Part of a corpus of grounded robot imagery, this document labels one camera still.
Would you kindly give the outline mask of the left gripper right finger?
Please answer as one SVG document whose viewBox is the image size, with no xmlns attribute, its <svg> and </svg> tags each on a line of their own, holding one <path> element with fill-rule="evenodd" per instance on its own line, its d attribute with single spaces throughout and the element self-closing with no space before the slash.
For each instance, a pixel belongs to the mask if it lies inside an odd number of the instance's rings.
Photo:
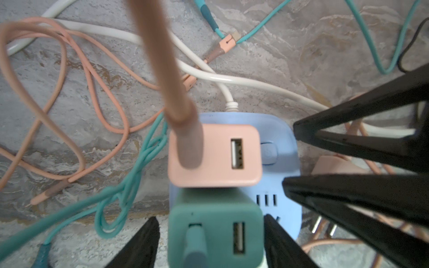
<svg viewBox="0 0 429 268">
<path fill-rule="evenodd" d="M 318 268 L 270 214 L 264 216 L 264 249 L 269 268 Z"/>
</svg>

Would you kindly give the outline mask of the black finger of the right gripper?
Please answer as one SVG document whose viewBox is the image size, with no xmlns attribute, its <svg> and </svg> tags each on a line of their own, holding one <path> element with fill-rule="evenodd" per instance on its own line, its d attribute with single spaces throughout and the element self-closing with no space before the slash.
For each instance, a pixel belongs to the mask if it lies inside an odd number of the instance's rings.
<svg viewBox="0 0 429 268">
<path fill-rule="evenodd" d="M 358 237 L 401 268 L 426 268 L 429 244 L 359 212 L 429 226 L 427 175 L 312 175 L 284 178 L 285 195 Z"/>
<path fill-rule="evenodd" d="M 348 102 L 297 121 L 297 140 L 348 156 L 393 165 L 417 173 L 429 170 L 429 109 L 415 131 L 401 138 L 327 132 L 329 127 L 429 100 L 429 66 L 421 66 Z"/>
</svg>

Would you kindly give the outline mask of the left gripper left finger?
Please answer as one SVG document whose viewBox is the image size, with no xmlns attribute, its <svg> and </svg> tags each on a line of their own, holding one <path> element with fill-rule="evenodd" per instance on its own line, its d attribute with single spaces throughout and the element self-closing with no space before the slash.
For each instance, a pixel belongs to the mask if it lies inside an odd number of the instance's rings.
<svg viewBox="0 0 429 268">
<path fill-rule="evenodd" d="M 150 217 L 106 268 L 153 268 L 159 239 L 159 222 Z"/>
</svg>

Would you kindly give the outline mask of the teal green charger plug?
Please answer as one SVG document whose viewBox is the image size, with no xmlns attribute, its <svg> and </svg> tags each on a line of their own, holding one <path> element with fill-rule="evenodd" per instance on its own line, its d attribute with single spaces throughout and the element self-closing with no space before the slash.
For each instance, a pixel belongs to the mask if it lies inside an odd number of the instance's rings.
<svg viewBox="0 0 429 268">
<path fill-rule="evenodd" d="M 264 257 L 261 209 L 238 188 L 177 188 L 168 223 L 171 268 L 256 268 Z"/>
</svg>

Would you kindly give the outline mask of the pink charger plug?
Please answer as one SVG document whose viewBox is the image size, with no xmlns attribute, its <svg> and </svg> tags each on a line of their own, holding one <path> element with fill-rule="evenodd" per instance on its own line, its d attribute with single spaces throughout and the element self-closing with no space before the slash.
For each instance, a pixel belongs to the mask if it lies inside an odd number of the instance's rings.
<svg viewBox="0 0 429 268">
<path fill-rule="evenodd" d="M 351 161 L 345 160 L 338 156 L 320 156 L 312 175 L 323 174 L 368 174 L 369 172 L 362 169 Z"/>
<path fill-rule="evenodd" d="M 186 169 L 179 162 L 178 136 L 169 136 L 168 177 L 180 188 L 253 186 L 263 174 L 260 135 L 250 125 L 202 124 L 201 165 Z"/>
</svg>

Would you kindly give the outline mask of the blue power strip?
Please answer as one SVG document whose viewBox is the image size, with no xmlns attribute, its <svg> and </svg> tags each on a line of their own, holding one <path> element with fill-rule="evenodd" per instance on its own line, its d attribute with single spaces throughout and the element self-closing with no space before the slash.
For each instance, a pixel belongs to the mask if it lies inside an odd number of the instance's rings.
<svg viewBox="0 0 429 268">
<path fill-rule="evenodd" d="M 200 114 L 204 124 L 251 125 L 260 135 L 263 175 L 261 181 L 239 190 L 256 203 L 263 215 L 270 214 L 297 239 L 302 224 L 302 207 L 281 189 L 284 178 L 300 175 L 297 140 L 280 118 L 262 113 L 210 112 Z"/>
</svg>

